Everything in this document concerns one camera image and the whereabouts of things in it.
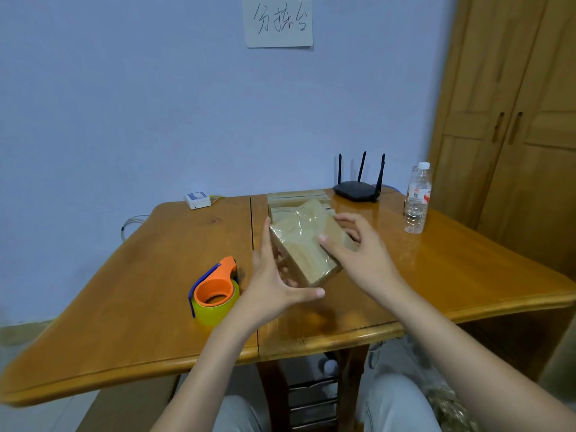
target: blue wall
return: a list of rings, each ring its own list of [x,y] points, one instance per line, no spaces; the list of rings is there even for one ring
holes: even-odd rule
[[[0,324],[55,317],[190,189],[330,187],[367,150],[404,190],[454,6],[314,0],[313,49],[247,49],[241,0],[0,0]]]

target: hand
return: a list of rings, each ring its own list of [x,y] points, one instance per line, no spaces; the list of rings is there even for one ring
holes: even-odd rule
[[[382,294],[382,289],[407,287],[402,280],[386,246],[370,223],[359,214],[342,213],[334,216],[343,229],[360,243],[357,252],[348,250],[329,237],[320,235],[318,241],[328,253],[341,264],[348,276],[373,298]]]
[[[290,286],[284,283],[274,259],[269,227],[270,218],[267,218],[260,252],[255,250],[252,254],[254,275],[234,305],[234,309],[241,310],[242,319],[249,322],[253,331],[278,317],[289,306],[326,294],[322,288],[298,288],[291,280],[287,280]]]

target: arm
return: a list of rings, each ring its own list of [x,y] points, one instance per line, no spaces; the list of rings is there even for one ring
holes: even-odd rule
[[[426,349],[450,386],[487,430],[573,431],[576,414],[447,319],[402,279],[368,221],[338,214],[359,241],[351,252],[319,241],[360,288],[393,313]]]
[[[152,432],[212,432],[232,369],[250,334],[290,305],[324,296],[322,288],[293,288],[281,280],[269,225],[267,219],[260,253],[254,253],[255,272],[248,288],[214,328],[192,371]]]

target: paper sign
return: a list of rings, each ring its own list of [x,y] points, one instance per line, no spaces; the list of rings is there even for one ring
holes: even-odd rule
[[[312,45],[312,0],[242,0],[249,48]]]

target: wardrobe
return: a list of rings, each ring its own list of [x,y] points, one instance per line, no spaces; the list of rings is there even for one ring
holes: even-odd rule
[[[576,281],[576,0],[458,0],[428,160],[430,207]],[[536,379],[573,315],[465,329]]]

